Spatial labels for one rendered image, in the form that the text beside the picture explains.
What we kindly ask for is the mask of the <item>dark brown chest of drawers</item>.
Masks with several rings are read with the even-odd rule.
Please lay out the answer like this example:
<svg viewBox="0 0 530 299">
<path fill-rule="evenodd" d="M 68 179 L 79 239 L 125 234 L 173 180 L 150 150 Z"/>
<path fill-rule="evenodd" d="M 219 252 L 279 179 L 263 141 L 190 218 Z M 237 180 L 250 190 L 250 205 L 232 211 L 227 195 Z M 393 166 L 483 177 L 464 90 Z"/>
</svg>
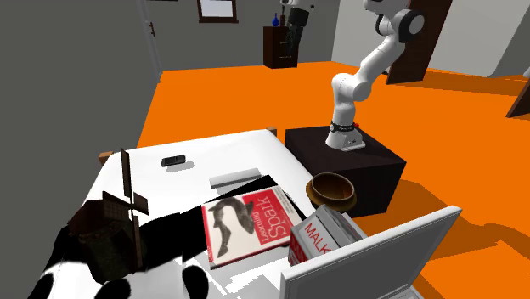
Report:
<svg viewBox="0 0 530 299">
<path fill-rule="evenodd" d="M 286 52 L 286 38 L 289 28 L 286 26 L 263 27 L 263 64 L 271 69 L 296 68 L 298 64 L 298 49 L 292 50 L 292 55 Z"/>
</svg>

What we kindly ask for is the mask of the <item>brown wooden door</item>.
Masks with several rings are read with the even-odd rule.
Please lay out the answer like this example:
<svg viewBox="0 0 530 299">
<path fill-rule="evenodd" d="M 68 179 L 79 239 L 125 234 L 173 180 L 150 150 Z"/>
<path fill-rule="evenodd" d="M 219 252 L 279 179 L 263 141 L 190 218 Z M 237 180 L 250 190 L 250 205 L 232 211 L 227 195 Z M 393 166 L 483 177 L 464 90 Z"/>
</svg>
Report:
<svg viewBox="0 0 530 299">
<path fill-rule="evenodd" d="M 409 9 L 420 11 L 425 23 L 419 34 L 406 44 L 403 54 L 392 64 L 386 79 L 387 85 L 424 79 L 452 2 L 453 0 L 409 1 Z"/>
</svg>

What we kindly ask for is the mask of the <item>brown wooden board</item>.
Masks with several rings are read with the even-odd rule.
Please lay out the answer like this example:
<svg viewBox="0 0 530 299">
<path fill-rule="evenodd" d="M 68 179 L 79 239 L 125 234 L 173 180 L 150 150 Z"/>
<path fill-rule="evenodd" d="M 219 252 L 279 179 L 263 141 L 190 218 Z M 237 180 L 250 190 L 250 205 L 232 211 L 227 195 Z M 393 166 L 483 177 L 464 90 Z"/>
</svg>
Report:
<svg viewBox="0 0 530 299">
<path fill-rule="evenodd" d="M 522 116 L 530 113 L 530 78 L 510 107 L 506 117 Z"/>
</svg>

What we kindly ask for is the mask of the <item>red and white carton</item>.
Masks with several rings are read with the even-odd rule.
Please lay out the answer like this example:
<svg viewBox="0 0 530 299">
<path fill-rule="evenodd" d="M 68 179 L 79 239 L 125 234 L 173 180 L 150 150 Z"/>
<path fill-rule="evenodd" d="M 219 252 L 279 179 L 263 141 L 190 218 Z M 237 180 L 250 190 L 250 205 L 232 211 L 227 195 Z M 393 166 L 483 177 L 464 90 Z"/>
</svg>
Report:
<svg viewBox="0 0 530 299">
<path fill-rule="evenodd" d="M 295 266 L 365 238 L 367 234 L 346 213 L 322 205 L 291 228 L 288 262 Z"/>
</svg>

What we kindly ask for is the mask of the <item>brown framed wall picture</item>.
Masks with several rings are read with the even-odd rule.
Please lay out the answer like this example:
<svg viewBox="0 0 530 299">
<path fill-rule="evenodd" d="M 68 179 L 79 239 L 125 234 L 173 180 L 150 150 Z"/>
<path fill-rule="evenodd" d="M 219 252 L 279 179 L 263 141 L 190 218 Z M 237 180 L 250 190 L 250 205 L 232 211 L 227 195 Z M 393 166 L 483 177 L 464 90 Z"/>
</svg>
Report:
<svg viewBox="0 0 530 299">
<path fill-rule="evenodd" d="M 237 24 L 236 0 L 196 0 L 200 23 Z"/>
</svg>

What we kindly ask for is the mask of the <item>dark windmill model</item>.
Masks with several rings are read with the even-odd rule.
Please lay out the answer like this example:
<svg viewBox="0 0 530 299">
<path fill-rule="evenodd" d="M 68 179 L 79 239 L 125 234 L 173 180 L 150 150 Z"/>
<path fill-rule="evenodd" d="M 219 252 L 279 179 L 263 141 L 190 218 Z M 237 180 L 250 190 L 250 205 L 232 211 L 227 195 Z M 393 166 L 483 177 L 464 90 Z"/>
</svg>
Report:
<svg viewBox="0 0 530 299">
<path fill-rule="evenodd" d="M 87 200 L 68 222 L 93 279 L 104 284 L 134 274 L 144 266 L 146 245 L 135 211 L 149 214 L 148 200 L 132 190 L 129 154 L 121 151 L 124 195 L 104 191 L 100 200 Z"/>
</svg>

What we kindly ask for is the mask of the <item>white laptop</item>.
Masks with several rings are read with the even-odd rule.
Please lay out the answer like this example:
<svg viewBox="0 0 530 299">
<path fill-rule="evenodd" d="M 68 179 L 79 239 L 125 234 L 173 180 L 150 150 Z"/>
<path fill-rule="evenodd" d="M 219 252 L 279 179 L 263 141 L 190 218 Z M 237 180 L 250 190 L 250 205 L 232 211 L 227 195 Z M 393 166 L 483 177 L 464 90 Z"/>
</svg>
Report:
<svg viewBox="0 0 530 299">
<path fill-rule="evenodd" d="M 279 299 L 425 299 L 413 283 L 461 212 L 447 206 L 288 268 Z"/>
</svg>

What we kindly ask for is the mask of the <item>red and white book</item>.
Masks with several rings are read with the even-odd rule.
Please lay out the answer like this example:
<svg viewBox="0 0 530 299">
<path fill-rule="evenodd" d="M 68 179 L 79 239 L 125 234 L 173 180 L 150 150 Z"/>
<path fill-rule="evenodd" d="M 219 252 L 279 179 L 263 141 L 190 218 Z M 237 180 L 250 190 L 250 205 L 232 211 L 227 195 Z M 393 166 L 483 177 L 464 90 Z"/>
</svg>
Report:
<svg viewBox="0 0 530 299">
<path fill-rule="evenodd" d="M 205 203 L 201 207 L 210 268 L 286 245 L 302 218 L 278 186 Z"/>
</svg>

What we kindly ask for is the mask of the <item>brown wooden bowl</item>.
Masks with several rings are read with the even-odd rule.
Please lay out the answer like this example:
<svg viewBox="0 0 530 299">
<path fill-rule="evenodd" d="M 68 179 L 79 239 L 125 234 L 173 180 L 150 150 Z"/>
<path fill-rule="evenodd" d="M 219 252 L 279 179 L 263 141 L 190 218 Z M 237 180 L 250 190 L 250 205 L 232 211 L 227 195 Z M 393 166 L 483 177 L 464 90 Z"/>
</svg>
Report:
<svg viewBox="0 0 530 299">
<path fill-rule="evenodd" d="M 307 197 L 315 208 L 327 205 L 330 209 L 347 212 L 357 204 L 356 189 L 352 182 L 334 172 L 321 172 L 306 185 Z"/>
</svg>

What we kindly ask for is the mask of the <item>dark robot stand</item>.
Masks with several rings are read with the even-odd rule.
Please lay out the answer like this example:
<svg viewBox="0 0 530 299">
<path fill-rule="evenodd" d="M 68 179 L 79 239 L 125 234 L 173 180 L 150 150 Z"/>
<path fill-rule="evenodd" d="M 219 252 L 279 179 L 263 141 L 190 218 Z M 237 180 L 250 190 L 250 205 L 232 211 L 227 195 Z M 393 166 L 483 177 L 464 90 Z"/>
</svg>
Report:
<svg viewBox="0 0 530 299">
<path fill-rule="evenodd" d="M 334 172 L 352 182 L 357 203 L 348 212 L 350 217 L 386 212 L 406 161 L 367 133 L 362 133 L 362 149 L 332 149 L 325 143 L 329 130 L 328 126 L 288 129 L 285 147 L 311 175 Z"/>
</svg>

